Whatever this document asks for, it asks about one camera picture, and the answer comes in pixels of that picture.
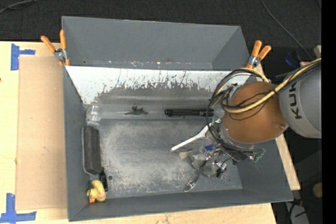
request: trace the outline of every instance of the small black object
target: small black object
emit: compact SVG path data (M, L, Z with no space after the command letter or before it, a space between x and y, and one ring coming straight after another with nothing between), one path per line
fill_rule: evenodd
M132 106L132 112L125 113L125 115L141 115L141 114L147 115L148 112L144 111L143 108L138 109L137 105Z
M93 175L99 175L103 170L100 157L99 130L92 126L83 127L82 143L84 171Z
M101 171L101 173L99 175L99 178L100 178L100 181L102 182L102 184L104 186L105 191L107 192L109 190L109 186L107 184L107 178L106 178L106 174L105 174L104 168Z

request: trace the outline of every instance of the black sponge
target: black sponge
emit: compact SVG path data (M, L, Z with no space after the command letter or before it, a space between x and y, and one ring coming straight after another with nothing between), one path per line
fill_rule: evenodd
M88 174L100 174L103 170L100 157L99 130L92 126L82 129L83 168Z

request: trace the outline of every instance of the blue tape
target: blue tape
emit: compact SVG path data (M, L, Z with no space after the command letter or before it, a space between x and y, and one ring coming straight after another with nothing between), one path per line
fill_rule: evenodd
M19 69L19 56L20 55L35 55L35 50L20 50L20 47L12 43L12 53L11 53L11 63L10 69L11 70L18 70Z
M16 224L17 221L32 221L36 218L36 211L26 214L17 214L15 211L15 195L6 194L6 212L1 213L0 223Z

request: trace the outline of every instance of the bin floor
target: bin floor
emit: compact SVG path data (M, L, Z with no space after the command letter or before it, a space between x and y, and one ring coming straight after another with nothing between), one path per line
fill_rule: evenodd
M182 193L194 169L171 148L196 135L205 120L101 120L107 198ZM200 141L182 151L200 147ZM190 192L242 189L238 167L227 161L222 178L201 175Z

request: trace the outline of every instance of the yellow rubber duck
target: yellow rubber duck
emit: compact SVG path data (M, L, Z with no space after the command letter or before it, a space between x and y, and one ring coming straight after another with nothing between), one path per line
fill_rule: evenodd
M93 180L91 182L92 188L86 192L86 196L89 198L89 203L106 200L106 192L103 183L100 180Z

